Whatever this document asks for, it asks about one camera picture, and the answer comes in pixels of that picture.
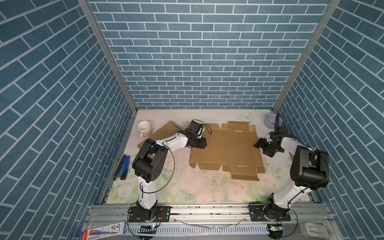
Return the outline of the brown cardboard box top sheet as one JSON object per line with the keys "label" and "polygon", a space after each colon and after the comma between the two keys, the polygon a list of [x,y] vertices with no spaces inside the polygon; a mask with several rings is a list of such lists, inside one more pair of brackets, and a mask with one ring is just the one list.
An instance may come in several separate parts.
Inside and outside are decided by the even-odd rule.
{"label": "brown cardboard box top sheet", "polygon": [[152,139],[154,141],[156,140],[163,140],[168,137],[173,136],[177,131],[180,131],[181,129],[175,125],[173,122],[168,122],[166,125],[155,131],[153,134],[151,134],[148,138],[143,140],[140,144],[138,144],[138,148],[141,149],[144,142],[147,139]]}

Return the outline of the brown cardboard box sheet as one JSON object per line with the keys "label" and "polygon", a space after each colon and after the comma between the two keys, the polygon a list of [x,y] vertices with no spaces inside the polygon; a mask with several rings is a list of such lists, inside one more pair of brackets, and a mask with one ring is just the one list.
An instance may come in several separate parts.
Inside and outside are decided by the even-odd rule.
{"label": "brown cardboard box sheet", "polygon": [[256,126],[248,122],[208,124],[211,134],[203,133],[207,140],[204,149],[192,148],[189,164],[200,170],[231,173],[234,180],[258,181],[265,173],[261,151],[254,147],[259,139]]}
{"label": "brown cardboard box sheet", "polygon": [[154,141],[156,140],[163,140],[168,137],[173,136],[177,131],[180,131],[181,129],[175,125],[173,122],[168,122],[166,125],[155,131],[153,134],[151,134],[148,138],[143,140],[140,144],[138,144],[138,148],[141,149],[144,142],[147,139],[152,139]]}

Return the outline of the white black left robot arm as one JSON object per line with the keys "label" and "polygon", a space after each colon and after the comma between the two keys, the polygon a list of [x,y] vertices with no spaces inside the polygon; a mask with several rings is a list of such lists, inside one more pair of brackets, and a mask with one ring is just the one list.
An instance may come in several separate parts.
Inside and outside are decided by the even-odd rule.
{"label": "white black left robot arm", "polygon": [[148,138],[143,142],[132,163],[139,180],[139,206],[142,209],[149,211],[157,207],[155,180],[163,171],[167,155],[182,148],[204,149],[207,146],[207,140],[203,137],[204,131],[212,134],[210,126],[200,120],[192,120],[184,130],[179,130],[170,137],[162,140]]}

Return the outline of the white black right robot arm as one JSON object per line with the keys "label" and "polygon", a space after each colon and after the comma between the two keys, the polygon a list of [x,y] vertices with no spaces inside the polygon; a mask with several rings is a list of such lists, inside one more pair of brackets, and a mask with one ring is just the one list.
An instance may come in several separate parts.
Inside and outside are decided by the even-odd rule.
{"label": "white black right robot arm", "polygon": [[329,183],[329,154],[301,143],[297,137],[283,133],[276,126],[269,136],[260,138],[254,148],[273,157],[277,152],[288,152],[292,157],[290,180],[266,200],[263,213],[269,221],[286,217],[290,207],[303,195],[325,188]]}

